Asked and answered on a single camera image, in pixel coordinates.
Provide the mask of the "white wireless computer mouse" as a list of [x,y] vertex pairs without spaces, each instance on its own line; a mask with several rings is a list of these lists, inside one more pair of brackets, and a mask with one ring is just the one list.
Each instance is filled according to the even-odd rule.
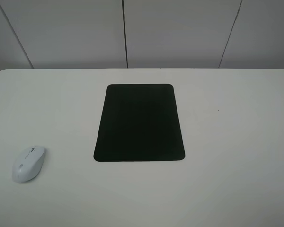
[[12,180],[24,183],[35,178],[41,171],[45,155],[43,146],[31,146],[22,151],[13,164]]

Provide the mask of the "black rectangular mouse pad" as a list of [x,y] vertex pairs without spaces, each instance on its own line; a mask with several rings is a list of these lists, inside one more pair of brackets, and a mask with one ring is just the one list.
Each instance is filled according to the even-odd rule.
[[93,157],[98,162],[183,160],[174,87],[108,85]]

